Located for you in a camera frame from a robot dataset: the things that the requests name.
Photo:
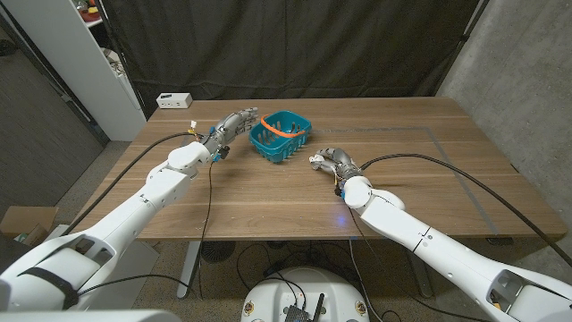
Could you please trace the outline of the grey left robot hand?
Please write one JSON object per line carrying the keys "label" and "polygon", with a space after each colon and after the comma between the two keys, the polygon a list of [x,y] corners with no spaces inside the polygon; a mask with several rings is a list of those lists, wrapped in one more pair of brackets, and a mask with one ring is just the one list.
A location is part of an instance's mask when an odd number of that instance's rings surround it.
{"label": "grey left robot hand", "polygon": [[249,131],[256,124],[258,108],[250,107],[222,118],[214,127],[214,130],[200,143],[203,144],[210,155],[214,157],[225,146],[232,143],[235,138],[245,131]]}

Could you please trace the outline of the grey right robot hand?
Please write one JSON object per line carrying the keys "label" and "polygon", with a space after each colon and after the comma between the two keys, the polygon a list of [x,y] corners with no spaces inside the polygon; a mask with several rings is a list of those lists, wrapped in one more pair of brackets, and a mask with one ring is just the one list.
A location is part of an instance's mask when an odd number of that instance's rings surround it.
{"label": "grey right robot hand", "polygon": [[341,148],[320,149],[309,158],[309,163],[314,170],[322,170],[342,180],[362,175],[361,169]]}

